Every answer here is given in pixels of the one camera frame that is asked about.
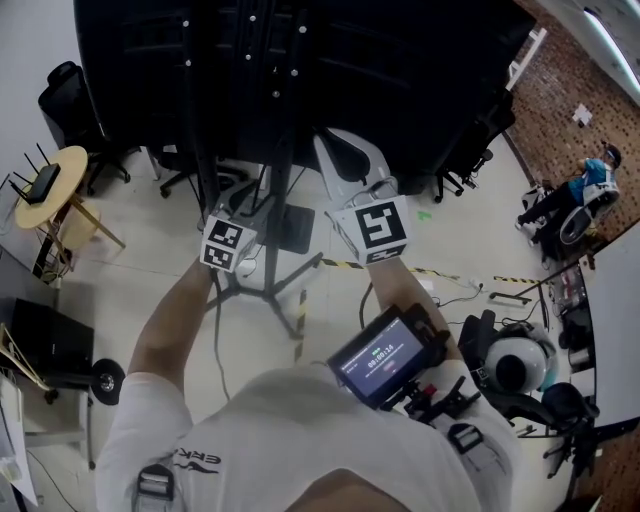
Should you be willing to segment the white table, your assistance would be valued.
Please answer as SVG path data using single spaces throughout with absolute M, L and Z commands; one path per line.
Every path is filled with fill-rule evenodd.
M 640 225 L 594 257 L 585 278 L 595 351 L 598 427 L 640 417 Z

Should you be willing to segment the metal cup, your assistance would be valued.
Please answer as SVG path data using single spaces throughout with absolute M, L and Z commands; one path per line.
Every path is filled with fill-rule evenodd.
M 595 365 L 595 352 L 592 346 L 587 346 L 578 350 L 568 351 L 568 361 L 572 373 L 593 368 Z

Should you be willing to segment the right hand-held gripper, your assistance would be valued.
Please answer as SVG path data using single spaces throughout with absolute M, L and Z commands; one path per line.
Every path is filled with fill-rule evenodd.
M 408 246 L 408 204 L 382 151 L 338 128 L 316 132 L 313 142 L 328 195 L 339 206 L 325 215 L 355 261 L 370 266 L 401 256 Z M 358 183 L 370 187 L 353 194 Z

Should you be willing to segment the black speaker box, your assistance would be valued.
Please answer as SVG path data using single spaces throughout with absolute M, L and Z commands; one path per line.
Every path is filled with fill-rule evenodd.
M 51 307 L 16 299 L 9 332 L 42 376 L 91 371 L 94 329 Z

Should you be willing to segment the black stand shelf tray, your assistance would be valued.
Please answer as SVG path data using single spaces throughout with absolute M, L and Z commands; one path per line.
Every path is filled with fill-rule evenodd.
M 313 209 L 287 204 L 282 221 L 279 248 L 294 254 L 306 254 L 310 247 L 314 220 Z

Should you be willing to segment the black tripod stand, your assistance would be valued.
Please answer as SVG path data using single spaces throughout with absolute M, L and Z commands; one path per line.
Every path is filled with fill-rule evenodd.
M 515 301 L 520 302 L 523 305 L 527 305 L 531 298 L 529 295 L 533 292 L 540 294 L 542 292 L 542 288 L 554 282 L 556 279 L 559 279 L 563 274 L 569 272 L 573 269 L 581 269 L 583 266 L 586 266 L 590 270 L 595 269 L 595 254 L 593 252 L 587 252 L 579 259 L 561 267 L 557 271 L 551 273 L 547 277 L 542 280 L 525 280 L 525 283 L 528 284 L 528 287 L 518 291 L 517 293 L 503 293 L 493 291 L 489 294 L 490 301 Z
M 305 262 L 276 278 L 287 187 L 298 157 L 308 158 L 314 124 L 308 72 L 312 31 L 322 0 L 181 0 L 185 14 L 187 64 L 179 149 L 193 157 L 212 214 L 220 195 L 219 158 L 257 162 L 269 174 L 275 204 L 264 237 L 264 281 L 259 289 L 235 273 L 209 307 L 231 297 L 260 298 L 294 340 L 278 294 L 320 262 Z

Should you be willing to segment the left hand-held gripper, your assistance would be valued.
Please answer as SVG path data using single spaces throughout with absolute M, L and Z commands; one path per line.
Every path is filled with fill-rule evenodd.
M 268 173 L 241 182 L 240 170 L 222 168 L 218 185 L 220 195 L 204 226 L 199 261 L 215 270 L 233 273 L 254 246 L 264 241 L 275 199 L 269 189 Z M 234 198 L 238 192 L 239 207 Z

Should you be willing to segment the person's right forearm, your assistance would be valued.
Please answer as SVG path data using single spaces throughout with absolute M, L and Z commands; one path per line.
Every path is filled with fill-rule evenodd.
M 372 264 L 368 267 L 368 272 L 382 309 L 394 305 L 406 311 L 414 304 L 420 304 L 437 331 L 449 331 L 448 324 L 431 295 L 400 258 Z

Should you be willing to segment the black chest-mounted monitor rig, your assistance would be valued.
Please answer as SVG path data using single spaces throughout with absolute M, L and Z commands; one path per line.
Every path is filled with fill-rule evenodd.
M 328 359 L 338 380 L 373 410 L 391 411 L 402 403 L 408 416 L 428 424 L 446 414 L 458 417 L 476 402 L 479 392 L 461 393 L 460 377 L 452 390 L 436 402 L 436 388 L 419 378 L 442 364 L 450 332 L 439 330 L 419 304 L 402 311 L 391 306 Z

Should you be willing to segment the white round helmet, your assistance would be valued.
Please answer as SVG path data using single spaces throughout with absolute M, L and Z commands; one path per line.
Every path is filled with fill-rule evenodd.
M 489 347 L 484 369 L 494 389 L 526 394 L 544 383 L 548 358 L 540 344 L 531 339 L 502 338 Z

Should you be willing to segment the person's left forearm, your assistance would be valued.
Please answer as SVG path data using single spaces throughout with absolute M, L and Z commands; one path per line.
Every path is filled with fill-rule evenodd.
M 150 373 L 184 390 L 185 368 L 203 322 L 216 273 L 195 260 L 144 325 L 128 373 Z

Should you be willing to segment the black router with antennas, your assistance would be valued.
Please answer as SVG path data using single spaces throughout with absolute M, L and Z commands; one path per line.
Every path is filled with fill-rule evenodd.
M 0 182 L 0 201 L 15 199 L 34 206 L 43 204 L 49 197 L 61 173 L 61 165 L 49 159 L 39 144 L 36 144 L 36 149 L 44 164 L 36 166 L 30 155 L 24 152 L 27 167 L 10 172 Z

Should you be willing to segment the black office chair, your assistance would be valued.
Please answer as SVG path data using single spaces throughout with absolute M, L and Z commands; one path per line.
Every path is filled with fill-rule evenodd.
M 593 465 L 596 451 L 590 435 L 600 415 L 598 407 L 588 401 L 569 382 L 556 380 L 559 355 L 544 327 L 526 320 L 495 328 L 496 315 L 485 310 L 481 316 L 470 315 L 462 324 L 458 347 L 474 382 L 489 403 L 507 420 L 522 418 L 543 425 L 562 443 L 543 454 L 545 459 L 557 455 L 558 465 L 571 460 L 574 474 L 580 476 Z M 484 369 L 489 347 L 502 338 L 528 338 L 540 344 L 548 358 L 548 370 L 540 388 L 526 394 L 505 393 L 494 389 Z
M 107 166 L 122 174 L 125 183 L 131 175 L 121 163 L 128 148 L 106 138 L 96 117 L 82 68 L 66 61 L 47 77 L 47 87 L 38 97 L 45 120 L 53 124 L 60 135 L 54 137 L 60 148 L 79 146 L 88 155 L 87 169 L 92 169 L 86 193 L 95 194 L 94 183 Z
M 174 176 L 160 185 L 159 192 L 162 198 L 168 198 L 175 186 L 186 182 L 189 184 L 197 200 L 200 200 L 200 180 L 196 172 L 176 172 Z
M 479 170 L 494 156 L 489 145 L 515 123 L 512 105 L 512 93 L 506 88 L 498 90 L 490 102 L 489 109 L 466 128 L 436 172 L 436 204 L 443 199 L 445 180 L 454 186 L 454 194 L 457 197 L 463 194 L 463 186 L 471 189 L 478 187 L 475 179 Z

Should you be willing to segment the white shelf rack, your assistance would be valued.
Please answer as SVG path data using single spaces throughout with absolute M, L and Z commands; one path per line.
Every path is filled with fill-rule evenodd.
M 547 35 L 547 30 L 545 28 L 540 28 L 539 30 L 531 30 L 528 38 L 531 40 L 531 44 L 526 50 L 524 56 L 518 60 L 514 59 L 508 68 L 508 82 L 506 84 L 506 89 L 511 91 L 516 83 L 521 78 L 524 70 L 530 64 L 531 60 L 543 44 Z

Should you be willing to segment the ceiling light tube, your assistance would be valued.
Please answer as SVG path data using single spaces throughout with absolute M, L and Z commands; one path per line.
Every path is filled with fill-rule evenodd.
M 640 97 L 640 0 L 584 0 L 586 19 L 617 59 L 623 86 Z

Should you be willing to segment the person's white shirt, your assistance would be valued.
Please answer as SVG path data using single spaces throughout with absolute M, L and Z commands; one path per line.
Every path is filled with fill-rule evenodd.
M 188 512 L 285 512 L 317 480 L 348 471 L 411 512 L 510 512 L 521 446 L 485 399 L 459 417 L 482 442 L 461 453 L 449 421 L 375 411 L 321 366 L 267 372 L 194 422 L 168 380 L 129 375 L 96 468 L 99 512 L 133 512 L 140 471 L 175 476 Z

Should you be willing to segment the white office chair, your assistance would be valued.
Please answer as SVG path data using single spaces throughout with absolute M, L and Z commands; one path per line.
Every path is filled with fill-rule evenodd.
M 617 190 L 603 190 L 585 199 L 584 204 L 576 207 L 564 220 L 559 230 L 561 243 L 567 246 L 575 244 L 608 214 L 619 197 Z

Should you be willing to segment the pack of water bottles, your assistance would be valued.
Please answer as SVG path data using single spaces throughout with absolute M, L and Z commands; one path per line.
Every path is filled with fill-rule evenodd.
M 560 273 L 555 288 L 555 302 L 561 308 L 578 306 L 586 297 L 581 269 L 578 265 Z

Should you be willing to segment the wooden clothes hanger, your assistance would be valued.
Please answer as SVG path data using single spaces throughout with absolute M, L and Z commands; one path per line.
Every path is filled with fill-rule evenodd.
M 0 355 L 8 359 L 18 371 L 26 376 L 32 383 L 45 392 L 53 390 L 51 386 L 45 383 L 40 375 L 35 371 L 27 358 L 19 349 L 18 344 L 14 341 L 8 328 L 4 323 L 0 323 Z

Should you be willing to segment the white curved desk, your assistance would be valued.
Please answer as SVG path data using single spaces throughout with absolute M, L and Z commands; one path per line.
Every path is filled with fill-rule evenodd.
M 75 448 L 92 472 L 95 458 L 92 449 L 90 416 L 93 400 L 84 390 L 75 390 L 77 419 L 70 426 L 30 430 L 27 426 L 26 399 L 19 385 L 0 373 L 0 477 L 34 507 L 39 499 L 31 469 L 33 449 L 65 446 Z

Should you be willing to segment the round wooden table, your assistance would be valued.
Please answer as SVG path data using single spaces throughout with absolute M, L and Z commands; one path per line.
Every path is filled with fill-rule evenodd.
M 72 269 L 73 254 L 100 232 L 120 248 L 126 244 L 101 220 L 99 210 L 77 192 L 89 165 L 89 156 L 80 146 L 70 146 L 44 159 L 36 175 L 17 188 L 19 196 L 14 210 L 17 226 L 23 230 L 43 230 L 53 243 L 55 254 L 51 264 L 37 263 L 35 271 L 46 284 L 61 279 Z M 43 200 L 29 203 L 27 197 L 36 190 L 36 183 L 48 178 L 51 186 Z

